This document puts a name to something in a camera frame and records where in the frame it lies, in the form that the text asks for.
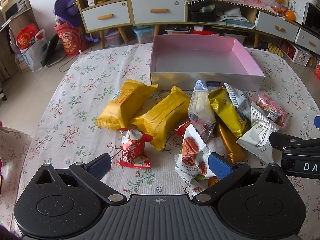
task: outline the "drawer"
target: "drawer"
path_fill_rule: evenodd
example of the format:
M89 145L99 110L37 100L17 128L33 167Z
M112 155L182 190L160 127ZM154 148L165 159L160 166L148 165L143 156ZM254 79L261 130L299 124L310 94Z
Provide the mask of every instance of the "drawer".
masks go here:
M131 0L135 24L184 22L184 0Z
M299 27L287 21L281 20L271 14L259 12L256 19L256 30L294 41Z
M302 29L299 29L294 42L306 49L310 49L311 51L320 54L320 40Z
M126 1L106 4L82 12L88 31L113 25L130 24Z

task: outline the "metal screw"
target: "metal screw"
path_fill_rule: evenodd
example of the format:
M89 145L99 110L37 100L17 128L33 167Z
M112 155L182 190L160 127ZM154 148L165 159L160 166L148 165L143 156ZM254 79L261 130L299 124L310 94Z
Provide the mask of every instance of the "metal screw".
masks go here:
M108 199L112 202L118 202L123 200L123 196L120 194L112 194L108 197Z
M200 202L208 202L211 200L211 197L207 194L198 194L196 200Z

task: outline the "orange drawer handle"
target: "orange drawer handle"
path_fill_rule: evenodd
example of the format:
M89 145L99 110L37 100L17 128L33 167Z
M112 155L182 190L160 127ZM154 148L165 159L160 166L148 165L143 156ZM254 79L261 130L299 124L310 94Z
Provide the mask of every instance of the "orange drawer handle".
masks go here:
M313 46L313 47L316 46L316 44L314 44L312 41L309 41L309 44L310 44L311 46Z
M275 28L276 28L278 31L281 31L281 32L285 33L285 28L281 28L281 27L279 27L279 26L277 26L277 25L275 25Z
M164 12L168 12L169 9L167 8L162 8L162 9L150 9L151 13L164 13Z
M103 16L98 16L98 20L106 20L106 19L110 19L112 17L113 17L113 13L107 14L107 15L103 15Z

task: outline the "wooden leg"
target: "wooden leg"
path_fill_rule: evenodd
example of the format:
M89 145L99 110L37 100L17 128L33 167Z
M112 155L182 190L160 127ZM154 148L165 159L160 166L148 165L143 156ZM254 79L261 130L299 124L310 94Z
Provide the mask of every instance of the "wooden leg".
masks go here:
M125 35L123 28L122 27L118 27L118 30L119 30L119 32L121 34L122 39L124 40L124 43L126 45L129 45L129 41L128 41L127 35Z
M159 24L156 24L156 25L155 25L155 32L154 32L154 35L155 35L155 36L159 34L159 27L160 27Z
M103 35L103 30L99 31L99 36L100 36L100 44L101 44L101 48L104 49L104 35Z
M254 47L258 47L259 33L254 34Z

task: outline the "floor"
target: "floor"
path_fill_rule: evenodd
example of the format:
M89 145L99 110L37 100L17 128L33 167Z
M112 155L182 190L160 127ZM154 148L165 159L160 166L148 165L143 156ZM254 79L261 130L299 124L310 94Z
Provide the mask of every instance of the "floor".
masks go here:
M100 43L96 43L87 50L94 51L100 48ZM66 73L61 73L59 68L65 64L61 70L68 69L76 59L77 56L72 60L70 57L65 57L56 65L42 68L34 73L18 72L5 82L3 90L7 101L0 103L0 120L3 126L34 136L42 114ZM320 80L313 74L314 69L297 64L292 65L292 68L320 107L320 93L318 93Z

